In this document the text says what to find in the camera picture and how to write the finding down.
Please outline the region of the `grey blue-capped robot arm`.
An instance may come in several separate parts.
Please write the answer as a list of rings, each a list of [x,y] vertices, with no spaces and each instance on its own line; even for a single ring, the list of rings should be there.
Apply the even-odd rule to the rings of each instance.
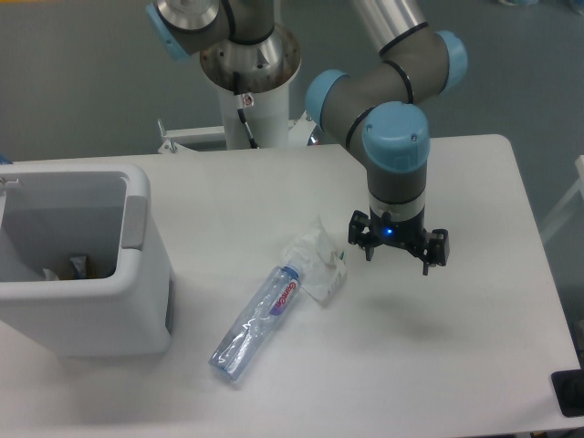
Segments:
[[[330,69],[308,87],[305,110],[360,162],[368,212],[355,212],[348,240],[366,257],[387,245],[444,266],[448,233],[424,226],[428,121],[420,103],[457,85],[468,56],[454,34],[436,32],[414,1],[356,1],[380,64],[360,78]],[[174,58],[197,56],[216,88],[231,150],[288,142],[288,85],[301,63],[294,35],[272,1],[151,1],[146,13]]]

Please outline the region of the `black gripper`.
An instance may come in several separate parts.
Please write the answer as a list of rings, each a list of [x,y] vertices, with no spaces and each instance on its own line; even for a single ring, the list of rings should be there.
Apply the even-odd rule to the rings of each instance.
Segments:
[[[355,210],[349,220],[348,243],[357,245],[371,261],[377,246],[388,245],[409,251],[422,261],[422,274],[429,275],[432,267],[446,266],[450,254],[449,233],[446,229],[428,232],[423,227],[425,209],[414,217],[400,222],[388,219],[387,213],[377,214],[370,208],[370,218]]]

